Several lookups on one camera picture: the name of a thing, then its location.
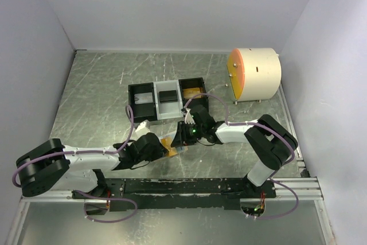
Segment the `orange gold credit card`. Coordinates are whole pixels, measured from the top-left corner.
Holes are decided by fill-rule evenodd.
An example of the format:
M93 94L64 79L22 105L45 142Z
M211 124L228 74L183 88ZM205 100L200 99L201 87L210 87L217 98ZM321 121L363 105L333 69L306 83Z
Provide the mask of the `orange gold credit card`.
M172 141L171 137L164 137L161 139L161 144L167 149L165 157L173 157L178 154L177 149L175 147L171 147Z

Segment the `tan leather card holder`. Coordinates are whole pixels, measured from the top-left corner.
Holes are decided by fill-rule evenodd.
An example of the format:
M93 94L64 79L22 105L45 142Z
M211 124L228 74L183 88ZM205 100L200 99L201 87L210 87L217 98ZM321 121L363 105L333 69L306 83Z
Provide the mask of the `tan leather card holder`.
M171 147L174 137L174 132L159 137L161 144L167 149L167 153L164 155L164 157L174 157L188 150L187 146Z

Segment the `three-compartment black white tray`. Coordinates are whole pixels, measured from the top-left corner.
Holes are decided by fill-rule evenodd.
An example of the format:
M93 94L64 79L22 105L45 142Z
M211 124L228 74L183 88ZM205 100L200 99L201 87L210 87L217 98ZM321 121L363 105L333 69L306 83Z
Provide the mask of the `three-compartment black white tray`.
M154 81L128 85L128 104L134 122L150 122L183 117L184 105L209 108L209 99L203 78Z

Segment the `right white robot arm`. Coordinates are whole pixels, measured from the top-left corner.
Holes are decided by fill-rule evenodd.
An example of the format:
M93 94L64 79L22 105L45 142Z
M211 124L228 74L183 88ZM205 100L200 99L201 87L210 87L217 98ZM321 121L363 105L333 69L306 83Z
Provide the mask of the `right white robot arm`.
M298 141L268 114L247 122L216 122L205 107L195 106L185 118L189 121L178 122L171 147L191 146L203 138L211 145L251 145L259 160L244 177L243 190L248 197L257 197L263 184L295 157Z

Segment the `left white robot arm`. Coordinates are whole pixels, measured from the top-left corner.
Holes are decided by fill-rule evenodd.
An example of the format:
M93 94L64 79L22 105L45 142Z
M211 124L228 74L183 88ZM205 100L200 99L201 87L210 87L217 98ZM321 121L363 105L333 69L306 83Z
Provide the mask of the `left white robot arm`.
M17 159L12 181L21 188L24 197L50 190L80 190L99 199L107 191L105 173L132 169L143 161L153 162L167 154L167 148L153 133L101 148L66 146L53 138Z

